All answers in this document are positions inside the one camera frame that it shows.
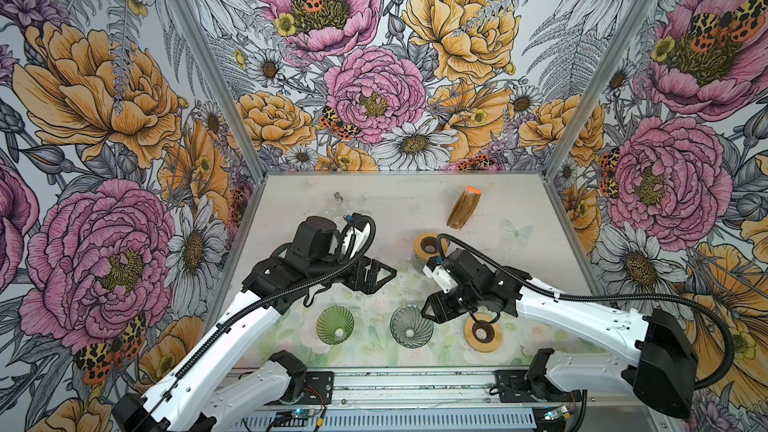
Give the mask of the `grey glass dripper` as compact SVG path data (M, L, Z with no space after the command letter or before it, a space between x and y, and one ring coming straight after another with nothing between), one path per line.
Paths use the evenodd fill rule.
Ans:
M432 338L434 324L423 318L421 309L414 304L397 308L390 319L390 333L402 347L418 349L425 346Z

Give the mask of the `brown coffee filter stack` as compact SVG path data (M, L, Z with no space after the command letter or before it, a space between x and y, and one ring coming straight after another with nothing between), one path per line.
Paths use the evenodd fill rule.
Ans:
M471 186L465 187L456 199L446 225L453 229L462 229L474 214L481 196L481 190Z

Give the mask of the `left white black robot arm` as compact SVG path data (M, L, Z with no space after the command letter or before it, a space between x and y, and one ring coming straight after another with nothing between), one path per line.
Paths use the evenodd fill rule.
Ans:
M220 384L297 300L311 306L334 284L373 295L397 272L367 252L373 218L346 216L343 228L309 216L292 241L257 262L217 322L172 370L143 394L129 393L112 409L122 431L223 431L261 405L294 402L306 384L306 366L292 353L273 354L257 371Z

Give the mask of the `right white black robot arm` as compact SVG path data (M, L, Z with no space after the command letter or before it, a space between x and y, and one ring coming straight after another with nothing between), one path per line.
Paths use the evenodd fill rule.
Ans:
M493 270L463 249L429 258L423 273L439 287L421 311L434 323L464 315L477 319L478 310L486 308L494 316L540 322L599 347L597 353L582 355L538 350L523 380L533 397L555 401L583 391L633 395L666 416L689 417L698 357L667 312L645 315L591 298L569 300L524 271L509 266Z

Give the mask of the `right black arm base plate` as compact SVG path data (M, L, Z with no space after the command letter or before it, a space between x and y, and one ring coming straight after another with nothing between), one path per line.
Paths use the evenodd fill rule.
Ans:
M580 402L583 398L581 391L561 390L545 376L529 378L527 370L496 370L494 372L494 380L494 384L489 389L489 394L491 396L498 396L501 403L575 403Z

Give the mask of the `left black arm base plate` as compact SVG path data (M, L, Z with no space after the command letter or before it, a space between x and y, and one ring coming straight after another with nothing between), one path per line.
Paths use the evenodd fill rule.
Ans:
M307 371L291 378L284 401L287 404L330 405L335 374L330 371Z

